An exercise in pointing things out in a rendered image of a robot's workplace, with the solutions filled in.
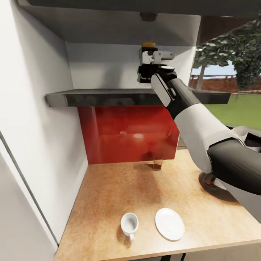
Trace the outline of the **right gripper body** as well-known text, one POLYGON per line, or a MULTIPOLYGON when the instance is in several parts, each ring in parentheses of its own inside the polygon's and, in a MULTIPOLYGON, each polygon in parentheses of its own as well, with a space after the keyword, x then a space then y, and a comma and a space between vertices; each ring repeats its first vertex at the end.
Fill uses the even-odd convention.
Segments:
POLYGON ((151 72, 157 66, 167 66, 166 64, 142 64, 142 78, 151 78, 151 72))

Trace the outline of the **coffee cup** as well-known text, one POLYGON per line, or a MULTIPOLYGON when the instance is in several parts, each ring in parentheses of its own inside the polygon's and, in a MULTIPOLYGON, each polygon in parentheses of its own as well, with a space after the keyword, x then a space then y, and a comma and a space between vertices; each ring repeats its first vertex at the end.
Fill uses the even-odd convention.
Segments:
POLYGON ((134 242, 134 234, 139 226, 138 218, 133 213, 126 213, 121 219, 121 228, 125 235, 130 236, 130 241, 134 242))

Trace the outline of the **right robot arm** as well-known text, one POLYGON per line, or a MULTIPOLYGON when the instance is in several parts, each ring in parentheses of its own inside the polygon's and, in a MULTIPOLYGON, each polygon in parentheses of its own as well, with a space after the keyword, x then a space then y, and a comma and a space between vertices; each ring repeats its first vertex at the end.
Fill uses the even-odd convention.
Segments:
POLYGON ((261 224, 261 153, 247 148, 241 138, 222 124, 177 78, 173 51, 155 51, 152 64, 138 73, 151 78, 151 86, 169 110, 195 165, 211 173, 261 224))

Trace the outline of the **saucer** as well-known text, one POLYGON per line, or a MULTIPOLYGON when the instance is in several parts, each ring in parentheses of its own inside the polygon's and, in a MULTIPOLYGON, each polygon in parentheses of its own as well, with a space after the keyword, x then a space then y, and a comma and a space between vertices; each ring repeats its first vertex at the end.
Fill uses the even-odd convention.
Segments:
POLYGON ((184 234, 183 221, 172 209, 160 209, 156 213, 155 222, 159 232, 169 240, 179 240, 184 234))

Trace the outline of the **bottle of coffee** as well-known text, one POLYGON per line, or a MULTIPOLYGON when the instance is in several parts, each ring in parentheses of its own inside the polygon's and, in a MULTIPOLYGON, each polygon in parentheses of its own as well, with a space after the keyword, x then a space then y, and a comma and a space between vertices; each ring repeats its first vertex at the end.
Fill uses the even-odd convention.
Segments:
MULTIPOLYGON (((158 51, 155 42, 143 42, 141 44, 141 49, 138 51, 140 66, 142 64, 152 64, 154 61, 153 54, 158 51)), ((138 74, 137 82, 139 83, 151 83, 151 78, 142 78, 141 74, 138 74)))

